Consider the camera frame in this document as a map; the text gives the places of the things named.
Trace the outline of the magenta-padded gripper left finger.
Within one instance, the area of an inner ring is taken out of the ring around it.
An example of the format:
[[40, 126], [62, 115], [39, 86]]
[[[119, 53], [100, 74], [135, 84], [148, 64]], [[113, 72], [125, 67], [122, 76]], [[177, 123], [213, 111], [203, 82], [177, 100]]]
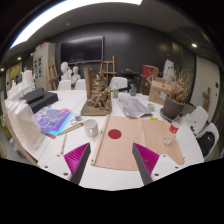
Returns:
[[55, 155], [47, 163], [42, 165], [41, 168], [78, 185], [81, 181], [90, 152], [90, 144], [85, 143], [66, 154]]

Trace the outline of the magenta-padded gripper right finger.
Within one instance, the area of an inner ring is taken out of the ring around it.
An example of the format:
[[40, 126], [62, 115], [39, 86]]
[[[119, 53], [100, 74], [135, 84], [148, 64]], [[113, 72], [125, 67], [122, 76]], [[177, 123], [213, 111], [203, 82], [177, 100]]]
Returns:
[[144, 185], [180, 170], [180, 166], [167, 154], [158, 155], [137, 143], [133, 144], [132, 153]]

